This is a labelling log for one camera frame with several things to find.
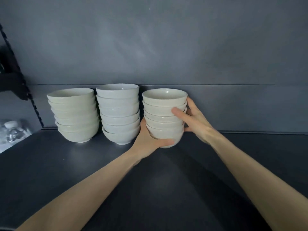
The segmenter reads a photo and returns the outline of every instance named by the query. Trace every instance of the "dark shelf surface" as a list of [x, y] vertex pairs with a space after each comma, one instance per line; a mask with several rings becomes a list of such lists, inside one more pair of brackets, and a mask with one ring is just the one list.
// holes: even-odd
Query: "dark shelf surface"
[[[308, 195], [308, 136], [225, 134]], [[0, 154], [0, 229], [17, 228], [58, 195], [127, 151], [98, 133], [72, 143], [42, 130]], [[191, 133], [143, 159], [83, 230], [267, 230], [210, 146]]]

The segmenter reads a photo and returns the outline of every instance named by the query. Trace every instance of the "stack of bowls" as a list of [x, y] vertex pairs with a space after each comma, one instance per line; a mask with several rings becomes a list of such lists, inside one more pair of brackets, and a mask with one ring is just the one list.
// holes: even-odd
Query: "stack of bowls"
[[130, 143], [140, 131], [139, 86], [106, 84], [96, 92], [104, 135], [119, 145]]
[[177, 89], [158, 88], [142, 94], [144, 118], [153, 138], [174, 139], [176, 145], [184, 132], [184, 122], [173, 115], [171, 109], [177, 107], [186, 112], [187, 93]]
[[94, 90], [71, 88], [47, 95], [58, 131], [69, 141], [84, 143], [98, 131]]

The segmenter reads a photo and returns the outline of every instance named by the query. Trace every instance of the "black metal bracket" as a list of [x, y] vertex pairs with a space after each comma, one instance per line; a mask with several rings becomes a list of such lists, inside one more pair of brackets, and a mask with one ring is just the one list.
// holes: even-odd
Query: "black metal bracket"
[[12, 91], [22, 100], [28, 100], [28, 89], [21, 73], [0, 73], [0, 92]]

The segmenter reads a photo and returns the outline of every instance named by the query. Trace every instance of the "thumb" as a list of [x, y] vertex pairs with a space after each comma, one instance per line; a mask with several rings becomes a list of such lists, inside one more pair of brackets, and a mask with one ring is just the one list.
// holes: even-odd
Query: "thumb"
[[174, 140], [173, 139], [159, 139], [157, 140], [157, 144], [159, 147], [170, 146], [174, 144]]
[[181, 111], [180, 109], [178, 109], [177, 107], [174, 107], [171, 109], [171, 112], [177, 116], [179, 119], [183, 120], [184, 122], [187, 123], [187, 125], [191, 125], [194, 122], [194, 119], [189, 116], [188, 114], [184, 113], [183, 111]]

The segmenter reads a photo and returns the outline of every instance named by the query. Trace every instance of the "right hand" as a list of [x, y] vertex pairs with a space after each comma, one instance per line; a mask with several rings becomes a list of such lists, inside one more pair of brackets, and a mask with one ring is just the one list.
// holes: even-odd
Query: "right hand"
[[187, 97], [187, 104], [189, 109], [187, 109], [186, 113], [176, 107], [172, 108], [171, 112], [186, 122], [188, 127], [185, 128], [185, 131], [194, 132], [200, 140], [209, 144], [207, 141], [208, 136], [217, 135], [219, 132], [211, 126], [194, 101], [189, 97]]

